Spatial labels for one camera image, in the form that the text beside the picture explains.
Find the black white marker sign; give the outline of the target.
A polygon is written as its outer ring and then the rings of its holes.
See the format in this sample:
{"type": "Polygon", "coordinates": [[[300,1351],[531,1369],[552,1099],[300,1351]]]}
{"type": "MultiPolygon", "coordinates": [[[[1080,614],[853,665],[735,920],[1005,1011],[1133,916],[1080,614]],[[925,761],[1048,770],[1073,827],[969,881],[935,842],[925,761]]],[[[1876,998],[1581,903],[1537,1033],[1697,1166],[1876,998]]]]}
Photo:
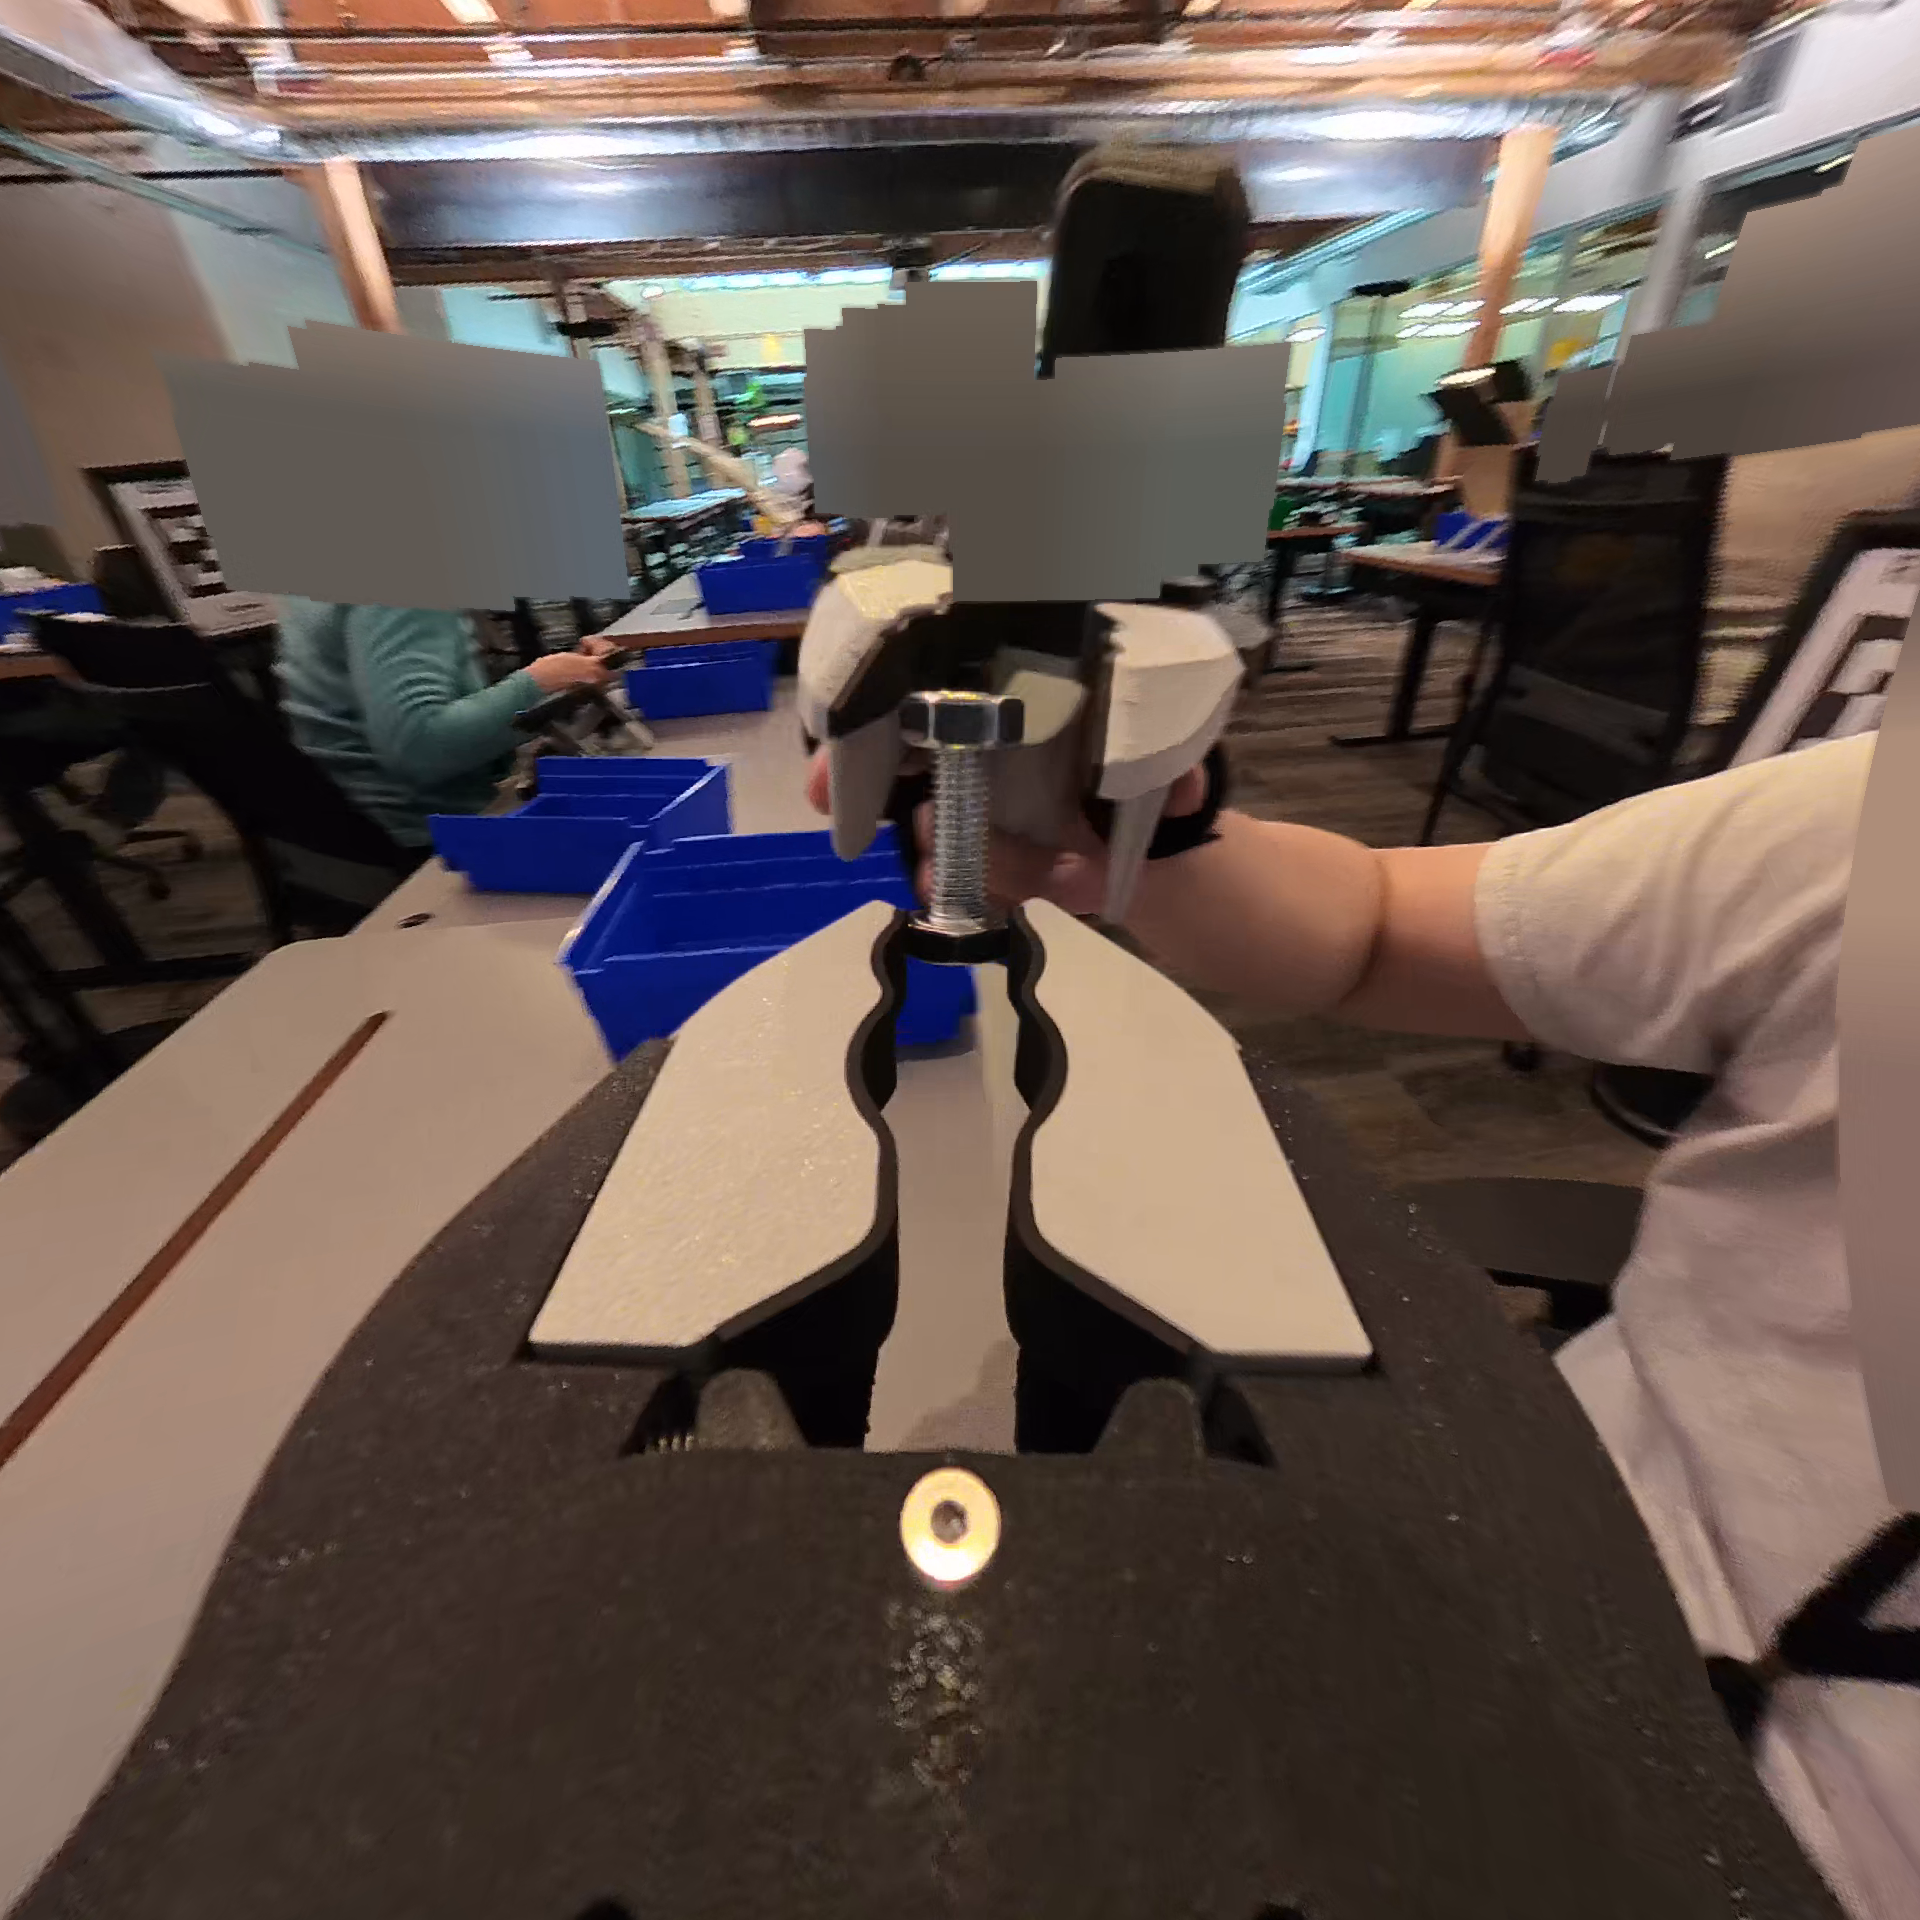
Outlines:
{"type": "Polygon", "coordinates": [[[228,585],[184,460],[95,465],[83,475],[168,618],[208,640],[277,627],[269,596],[228,585]]]}

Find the person's right hand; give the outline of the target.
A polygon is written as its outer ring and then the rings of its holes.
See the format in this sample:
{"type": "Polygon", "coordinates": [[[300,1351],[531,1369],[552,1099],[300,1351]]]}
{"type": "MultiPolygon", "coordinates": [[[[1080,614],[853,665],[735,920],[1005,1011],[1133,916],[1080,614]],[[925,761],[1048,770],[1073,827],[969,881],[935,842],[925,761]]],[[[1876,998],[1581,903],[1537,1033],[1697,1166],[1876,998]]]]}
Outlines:
{"type": "MultiPolygon", "coordinates": [[[[1229,791],[1223,746],[1191,768],[1169,794],[1160,825],[1148,842],[1148,860],[1172,860],[1219,842],[1219,816],[1229,791]]],[[[930,903],[933,876],[933,780],[929,756],[907,752],[887,791],[885,815],[896,832],[896,851],[915,899],[930,903]]],[[[1048,899],[1080,920],[1106,916],[1111,864],[1111,809],[1087,802],[1082,822],[1061,848],[1044,848],[1011,832],[994,832],[991,860],[991,902],[997,911],[1048,899]]]]}

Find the black mesh chair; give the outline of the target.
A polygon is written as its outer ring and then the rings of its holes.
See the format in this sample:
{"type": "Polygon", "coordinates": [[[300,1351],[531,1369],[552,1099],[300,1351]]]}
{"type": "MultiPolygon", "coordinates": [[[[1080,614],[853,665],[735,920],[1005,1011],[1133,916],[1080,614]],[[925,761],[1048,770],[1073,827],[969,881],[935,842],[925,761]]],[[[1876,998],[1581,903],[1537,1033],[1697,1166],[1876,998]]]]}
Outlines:
{"type": "Polygon", "coordinates": [[[1420,834],[1465,801],[1508,832],[1666,784],[1706,657],[1725,455],[1607,455],[1567,483],[1522,458],[1495,660],[1457,722],[1420,834]]]}

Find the black desk chair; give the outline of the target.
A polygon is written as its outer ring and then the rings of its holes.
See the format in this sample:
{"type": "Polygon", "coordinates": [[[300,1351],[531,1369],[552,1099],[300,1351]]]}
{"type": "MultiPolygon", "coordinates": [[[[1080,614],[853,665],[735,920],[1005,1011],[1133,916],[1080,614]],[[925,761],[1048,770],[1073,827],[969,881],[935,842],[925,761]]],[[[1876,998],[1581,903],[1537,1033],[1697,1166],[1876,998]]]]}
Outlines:
{"type": "Polygon", "coordinates": [[[1555,1347],[1615,1307],[1644,1210],[1640,1187],[1545,1178],[1428,1183],[1407,1196],[1495,1284],[1543,1297],[1540,1340],[1555,1347]]]}

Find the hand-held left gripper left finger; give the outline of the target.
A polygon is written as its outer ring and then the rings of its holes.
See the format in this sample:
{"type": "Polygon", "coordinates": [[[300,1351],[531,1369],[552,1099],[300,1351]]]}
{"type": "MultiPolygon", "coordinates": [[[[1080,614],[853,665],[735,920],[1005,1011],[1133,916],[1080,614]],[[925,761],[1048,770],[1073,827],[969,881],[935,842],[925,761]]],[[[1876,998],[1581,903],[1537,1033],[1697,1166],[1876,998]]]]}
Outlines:
{"type": "Polygon", "coordinates": [[[818,1450],[868,1443],[898,1307],[900,915],[864,903],[693,1016],[529,1331],[531,1355],[771,1377],[818,1450]]]}

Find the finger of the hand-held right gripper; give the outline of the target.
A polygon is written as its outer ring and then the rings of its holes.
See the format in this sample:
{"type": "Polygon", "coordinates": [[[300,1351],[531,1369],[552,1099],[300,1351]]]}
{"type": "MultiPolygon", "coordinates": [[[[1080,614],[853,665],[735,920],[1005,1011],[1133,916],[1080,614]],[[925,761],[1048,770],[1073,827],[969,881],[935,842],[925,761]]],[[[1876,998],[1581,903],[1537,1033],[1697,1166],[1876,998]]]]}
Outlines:
{"type": "Polygon", "coordinates": [[[1209,602],[1092,603],[1084,687],[1082,802],[1106,848],[1097,915],[1121,923],[1171,788],[1227,728],[1241,652],[1209,602]]]}
{"type": "Polygon", "coordinates": [[[948,610],[953,568],[930,554],[883,554],[827,578],[807,614],[797,657],[797,719],[825,756],[833,851],[864,857],[905,761],[900,705],[919,689],[922,640],[909,630],[948,610]]]}

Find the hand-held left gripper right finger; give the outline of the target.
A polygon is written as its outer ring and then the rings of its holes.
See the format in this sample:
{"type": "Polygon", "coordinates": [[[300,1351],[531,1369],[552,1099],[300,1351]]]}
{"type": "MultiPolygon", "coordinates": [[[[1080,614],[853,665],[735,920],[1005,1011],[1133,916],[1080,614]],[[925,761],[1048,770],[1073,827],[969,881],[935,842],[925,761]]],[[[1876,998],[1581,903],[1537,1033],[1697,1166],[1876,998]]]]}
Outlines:
{"type": "Polygon", "coordinates": [[[1368,1371],[1375,1343],[1235,1036],[1059,906],[1005,935],[1016,1450],[1091,1452],[1148,1380],[1233,1433],[1244,1380],[1368,1371]]]}

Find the silver hex bolt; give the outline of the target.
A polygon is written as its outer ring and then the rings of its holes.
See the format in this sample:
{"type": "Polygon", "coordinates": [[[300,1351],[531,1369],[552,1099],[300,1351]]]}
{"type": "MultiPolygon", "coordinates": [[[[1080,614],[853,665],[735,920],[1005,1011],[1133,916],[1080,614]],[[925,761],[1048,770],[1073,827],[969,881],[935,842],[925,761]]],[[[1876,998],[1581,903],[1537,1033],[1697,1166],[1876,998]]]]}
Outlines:
{"type": "Polygon", "coordinates": [[[919,921],[975,930],[997,923],[991,894],[992,756],[1024,744],[1024,703],[991,690],[919,690],[900,734],[930,768],[933,836],[919,921]]]}

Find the person's right forearm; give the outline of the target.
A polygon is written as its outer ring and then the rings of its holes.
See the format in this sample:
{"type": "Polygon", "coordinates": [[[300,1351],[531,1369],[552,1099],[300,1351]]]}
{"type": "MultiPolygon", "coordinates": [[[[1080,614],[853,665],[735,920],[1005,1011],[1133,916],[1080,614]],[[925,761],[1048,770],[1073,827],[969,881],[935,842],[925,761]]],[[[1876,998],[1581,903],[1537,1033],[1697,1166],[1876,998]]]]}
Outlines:
{"type": "Polygon", "coordinates": [[[1276,1016],[1520,1042],[1476,930],[1489,856],[1368,848],[1229,809],[1215,842],[1143,867],[1125,927],[1176,975],[1276,1016]]]}

